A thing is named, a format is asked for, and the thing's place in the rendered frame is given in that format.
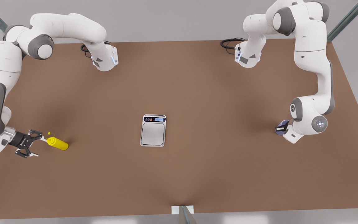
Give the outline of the yellow sauce bottle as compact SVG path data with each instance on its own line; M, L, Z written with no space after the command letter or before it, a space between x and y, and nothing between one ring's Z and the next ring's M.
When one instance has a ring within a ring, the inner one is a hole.
M49 146L60 149L62 151L65 151L69 148L69 145L67 142L64 142L61 139L56 138L55 135L52 134L51 132L48 132L48 136L49 137L46 139L46 141Z

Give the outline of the purple cup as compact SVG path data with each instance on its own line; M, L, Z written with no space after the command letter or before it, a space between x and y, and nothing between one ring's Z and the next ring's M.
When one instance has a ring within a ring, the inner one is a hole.
M280 122L280 124L275 127L276 134L279 136L283 136L285 131L287 130L287 126L289 122L290 122L289 120L283 120L282 122Z

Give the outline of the silver kitchen scale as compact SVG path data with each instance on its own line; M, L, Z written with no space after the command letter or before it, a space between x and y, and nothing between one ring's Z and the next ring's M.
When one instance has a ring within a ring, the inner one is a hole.
M140 145L163 147L165 144L166 116L145 114L142 121Z

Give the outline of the white frame post foot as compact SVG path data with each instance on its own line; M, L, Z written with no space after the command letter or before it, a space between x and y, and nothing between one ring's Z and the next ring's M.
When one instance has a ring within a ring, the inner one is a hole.
M182 207L186 207L187 210L194 214L194 206L193 205L185 205L185 206L172 206L171 207L171 214L179 214L179 211L182 210Z

